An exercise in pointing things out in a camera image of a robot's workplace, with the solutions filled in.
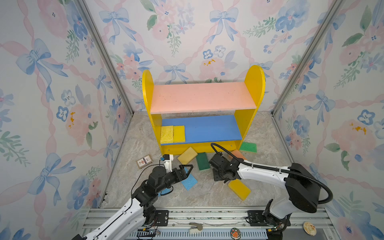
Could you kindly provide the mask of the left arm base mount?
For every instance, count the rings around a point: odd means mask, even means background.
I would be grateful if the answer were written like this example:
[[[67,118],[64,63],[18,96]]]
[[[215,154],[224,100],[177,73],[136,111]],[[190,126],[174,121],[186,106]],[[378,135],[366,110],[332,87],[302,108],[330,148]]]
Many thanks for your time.
[[[157,226],[167,227],[169,222],[169,211],[168,210],[148,210],[144,216],[146,217],[145,226]]]

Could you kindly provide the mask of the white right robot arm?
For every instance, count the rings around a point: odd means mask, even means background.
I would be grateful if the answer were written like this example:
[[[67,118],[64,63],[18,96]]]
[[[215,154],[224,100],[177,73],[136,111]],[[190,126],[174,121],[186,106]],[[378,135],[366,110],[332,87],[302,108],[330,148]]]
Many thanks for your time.
[[[316,213],[321,187],[313,182],[312,175],[300,164],[290,167],[257,165],[244,159],[227,160],[215,154],[209,161],[214,180],[230,182],[255,180],[285,190],[278,199],[269,200],[264,211],[249,214],[251,226],[277,226],[286,221],[293,212]]]

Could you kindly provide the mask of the porous yellow sponge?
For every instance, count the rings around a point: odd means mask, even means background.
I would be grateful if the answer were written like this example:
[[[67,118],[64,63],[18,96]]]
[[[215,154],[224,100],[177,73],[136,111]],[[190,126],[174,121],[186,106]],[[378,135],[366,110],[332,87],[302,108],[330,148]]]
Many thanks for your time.
[[[161,145],[172,144],[174,142],[174,126],[161,126]]]

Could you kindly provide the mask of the pink orange sponge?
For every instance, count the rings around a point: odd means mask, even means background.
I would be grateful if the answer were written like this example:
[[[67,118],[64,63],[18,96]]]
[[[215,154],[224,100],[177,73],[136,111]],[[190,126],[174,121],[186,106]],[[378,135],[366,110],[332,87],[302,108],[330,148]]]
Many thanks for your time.
[[[239,150],[234,150],[231,152],[233,156],[235,156],[237,159],[240,159],[242,161],[246,161],[246,157],[239,151]]]

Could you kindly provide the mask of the yellow scrub sponge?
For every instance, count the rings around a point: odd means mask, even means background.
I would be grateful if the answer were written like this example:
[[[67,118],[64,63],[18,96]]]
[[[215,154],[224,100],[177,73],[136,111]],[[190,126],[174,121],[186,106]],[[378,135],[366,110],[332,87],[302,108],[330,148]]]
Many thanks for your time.
[[[173,143],[184,143],[186,141],[185,126],[174,126]]]

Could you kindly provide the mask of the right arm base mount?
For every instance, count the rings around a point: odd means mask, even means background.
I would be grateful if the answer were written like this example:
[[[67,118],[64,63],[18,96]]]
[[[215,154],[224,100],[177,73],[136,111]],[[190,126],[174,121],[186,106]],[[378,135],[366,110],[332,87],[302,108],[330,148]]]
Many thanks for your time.
[[[251,227],[269,227],[268,232],[283,232],[287,227],[291,225],[290,216],[285,216],[283,219],[279,219],[270,213],[270,207],[273,202],[271,199],[266,208],[261,210],[249,210],[248,216],[245,218],[246,222]]]

